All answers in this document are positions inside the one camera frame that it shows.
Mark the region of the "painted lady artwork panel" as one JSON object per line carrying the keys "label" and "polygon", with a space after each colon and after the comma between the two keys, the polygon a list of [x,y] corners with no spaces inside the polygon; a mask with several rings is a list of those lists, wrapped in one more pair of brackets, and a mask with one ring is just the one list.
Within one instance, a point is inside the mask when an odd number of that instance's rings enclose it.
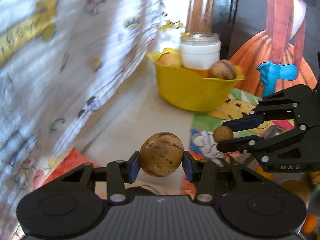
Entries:
{"label": "painted lady artwork panel", "polygon": [[267,0],[265,29],[229,59],[245,76],[236,88],[268,96],[294,85],[314,87],[317,77],[303,56],[306,12],[317,0]]}

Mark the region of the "striped pepino in bowl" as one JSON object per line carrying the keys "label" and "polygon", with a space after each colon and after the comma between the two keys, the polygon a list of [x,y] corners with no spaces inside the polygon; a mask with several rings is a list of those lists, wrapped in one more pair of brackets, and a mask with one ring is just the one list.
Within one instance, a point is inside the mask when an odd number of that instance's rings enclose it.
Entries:
{"label": "striped pepino in bowl", "polygon": [[209,74],[210,77],[222,80],[234,80],[236,79],[236,68],[228,60],[219,60],[210,67]]}

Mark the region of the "small brown round fruit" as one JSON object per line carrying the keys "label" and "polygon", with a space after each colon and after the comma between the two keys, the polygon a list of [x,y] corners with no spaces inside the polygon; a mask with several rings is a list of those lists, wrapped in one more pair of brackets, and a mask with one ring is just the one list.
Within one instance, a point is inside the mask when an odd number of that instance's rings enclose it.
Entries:
{"label": "small brown round fruit", "polygon": [[213,132],[213,139],[216,143],[233,139],[233,131],[227,126],[219,126]]}

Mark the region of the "metal baking tray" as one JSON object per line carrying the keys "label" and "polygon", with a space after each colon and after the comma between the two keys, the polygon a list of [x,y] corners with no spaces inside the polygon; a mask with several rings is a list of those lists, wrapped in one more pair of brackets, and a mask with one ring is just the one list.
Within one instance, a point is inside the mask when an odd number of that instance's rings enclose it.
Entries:
{"label": "metal baking tray", "polygon": [[262,137],[264,139],[270,139],[272,137],[283,134],[284,132],[286,132],[284,128],[277,125],[272,125],[262,134]]}

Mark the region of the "colourful cartoon mat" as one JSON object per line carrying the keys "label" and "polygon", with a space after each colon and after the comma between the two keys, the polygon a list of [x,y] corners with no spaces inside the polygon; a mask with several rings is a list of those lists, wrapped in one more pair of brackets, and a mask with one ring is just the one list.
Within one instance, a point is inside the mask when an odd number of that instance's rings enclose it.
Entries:
{"label": "colourful cartoon mat", "polygon": [[[216,129],[220,152],[250,153],[265,172],[319,170],[319,88],[295,85],[261,98],[248,116]],[[301,239],[306,206],[294,193],[231,160],[179,160],[194,197],[126,189],[141,152],[85,163],[24,197],[26,239]]]}

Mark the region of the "striped pepino melon back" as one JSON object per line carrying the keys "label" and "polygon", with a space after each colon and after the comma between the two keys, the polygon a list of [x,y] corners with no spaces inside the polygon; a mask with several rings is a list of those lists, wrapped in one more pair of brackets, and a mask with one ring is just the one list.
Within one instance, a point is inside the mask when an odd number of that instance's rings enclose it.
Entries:
{"label": "striped pepino melon back", "polygon": [[139,165],[153,177],[174,173],[182,162],[184,147],[176,135],[159,132],[149,137],[140,148]]}

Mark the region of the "white plastic jar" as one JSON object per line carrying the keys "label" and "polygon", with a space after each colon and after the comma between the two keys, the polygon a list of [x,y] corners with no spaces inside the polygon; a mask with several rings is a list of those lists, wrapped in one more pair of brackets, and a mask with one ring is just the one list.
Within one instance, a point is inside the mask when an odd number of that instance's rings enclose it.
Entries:
{"label": "white plastic jar", "polygon": [[208,70],[220,60],[220,36],[216,33],[192,33],[181,35],[182,65],[193,70]]}

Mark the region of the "small orange fruit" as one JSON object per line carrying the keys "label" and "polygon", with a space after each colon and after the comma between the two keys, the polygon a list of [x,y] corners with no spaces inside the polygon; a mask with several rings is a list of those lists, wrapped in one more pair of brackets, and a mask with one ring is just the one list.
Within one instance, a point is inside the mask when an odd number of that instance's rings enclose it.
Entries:
{"label": "small orange fruit", "polygon": [[318,223],[318,218],[314,214],[307,215],[304,224],[302,226],[301,232],[304,234],[312,233]]}

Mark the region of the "white cartoon print cloth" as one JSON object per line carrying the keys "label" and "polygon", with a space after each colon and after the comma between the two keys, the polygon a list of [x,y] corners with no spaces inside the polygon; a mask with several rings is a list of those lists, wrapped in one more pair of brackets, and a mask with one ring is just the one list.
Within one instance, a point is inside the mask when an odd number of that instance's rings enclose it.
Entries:
{"label": "white cartoon print cloth", "polygon": [[1,0],[1,239],[91,115],[136,70],[162,0]]}

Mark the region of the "yellow plastic bowl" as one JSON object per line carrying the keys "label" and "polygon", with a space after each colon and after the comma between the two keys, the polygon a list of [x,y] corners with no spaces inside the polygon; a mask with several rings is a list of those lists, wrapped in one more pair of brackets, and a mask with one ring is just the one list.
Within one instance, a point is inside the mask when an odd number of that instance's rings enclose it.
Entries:
{"label": "yellow plastic bowl", "polygon": [[235,66],[234,80],[202,77],[182,66],[165,66],[158,62],[158,58],[166,53],[181,55],[176,49],[165,48],[162,52],[147,53],[146,57],[155,65],[160,96],[184,110],[209,112],[219,108],[228,99],[235,85],[245,79],[239,66]]}

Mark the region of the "brown wooden frame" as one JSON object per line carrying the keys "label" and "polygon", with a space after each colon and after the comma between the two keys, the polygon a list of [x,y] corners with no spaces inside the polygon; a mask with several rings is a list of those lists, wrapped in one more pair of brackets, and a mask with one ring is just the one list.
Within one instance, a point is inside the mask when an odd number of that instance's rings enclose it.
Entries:
{"label": "brown wooden frame", "polygon": [[214,0],[190,0],[185,32],[210,33],[214,4]]}

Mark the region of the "yellow fruit in bowl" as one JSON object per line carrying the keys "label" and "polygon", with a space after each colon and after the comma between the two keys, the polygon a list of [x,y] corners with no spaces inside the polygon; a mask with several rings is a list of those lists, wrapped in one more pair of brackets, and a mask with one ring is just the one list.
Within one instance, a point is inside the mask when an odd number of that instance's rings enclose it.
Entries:
{"label": "yellow fruit in bowl", "polygon": [[180,55],[176,53],[164,53],[159,56],[156,61],[158,64],[167,67],[180,67],[181,66],[181,58]]}

